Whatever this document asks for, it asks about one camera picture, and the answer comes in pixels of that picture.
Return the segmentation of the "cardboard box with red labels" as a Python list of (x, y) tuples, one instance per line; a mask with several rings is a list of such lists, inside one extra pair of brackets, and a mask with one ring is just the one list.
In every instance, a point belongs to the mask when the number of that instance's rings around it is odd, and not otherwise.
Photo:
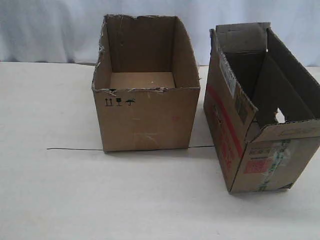
[(203, 110), (230, 193), (290, 189), (320, 146), (320, 85), (268, 22), (217, 25)]

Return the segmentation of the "large open cardboard box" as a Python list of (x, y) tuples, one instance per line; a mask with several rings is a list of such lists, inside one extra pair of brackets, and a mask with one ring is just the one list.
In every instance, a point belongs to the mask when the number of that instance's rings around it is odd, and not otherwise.
[(104, 152), (183, 149), (200, 94), (177, 16), (103, 17), (91, 89)]

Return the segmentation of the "thin black line marker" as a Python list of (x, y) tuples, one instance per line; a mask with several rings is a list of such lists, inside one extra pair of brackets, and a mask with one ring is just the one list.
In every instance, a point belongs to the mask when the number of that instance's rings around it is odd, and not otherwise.
[[(212, 148), (215, 145), (198, 145), (198, 146), (189, 146), (188, 148), (165, 148), (164, 150), (180, 150), (180, 149), (197, 149), (197, 148)], [(67, 147), (48, 147), (46, 150), (66, 150), (66, 151), (103, 151), (103, 149), (98, 148), (67, 148)], [(158, 151), (161, 149), (155, 150), (138, 150), (138, 151)]]

